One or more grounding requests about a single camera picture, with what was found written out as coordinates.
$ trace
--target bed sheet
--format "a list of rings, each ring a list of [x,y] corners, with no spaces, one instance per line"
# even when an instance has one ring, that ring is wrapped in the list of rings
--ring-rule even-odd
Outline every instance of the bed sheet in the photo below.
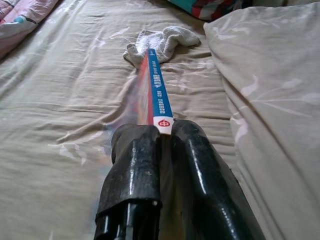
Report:
[[[135,121],[127,106],[136,70],[122,54],[144,29],[181,26],[200,37],[161,66],[169,100],[235,170],[231,115],[203,24],[167,1],[64,0],[2,60],[0,239],[93,238],[111,135]],[[179,239],[173,232],[162,228],[160,239]]]

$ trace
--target pillow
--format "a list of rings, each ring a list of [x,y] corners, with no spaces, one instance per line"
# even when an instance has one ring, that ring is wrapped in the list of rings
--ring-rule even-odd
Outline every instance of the pillow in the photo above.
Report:
[[[317,2],[249,7],[204,25],[238,180],[268,240],[319,239],[319,23]]]
[[[216,20],[232,10],[252,5],[252,0],[168,0],[198,19]]]

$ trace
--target blanket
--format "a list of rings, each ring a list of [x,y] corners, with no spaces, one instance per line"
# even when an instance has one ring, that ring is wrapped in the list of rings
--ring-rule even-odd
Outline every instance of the blanket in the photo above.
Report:
[[[0,59],[50,13],[58,0],[0,0]]]

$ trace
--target towel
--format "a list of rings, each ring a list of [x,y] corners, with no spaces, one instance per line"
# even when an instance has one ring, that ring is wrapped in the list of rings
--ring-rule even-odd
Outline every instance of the towel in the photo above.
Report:
[[[168,26],[163,31],[143,30],[136,43],[126,46],[123,57],[139,69],[148,48],[155,49],[159,63],[163,63],[172,57],[177,45],[188,47],[199,41],[194,32],[179,26]]]

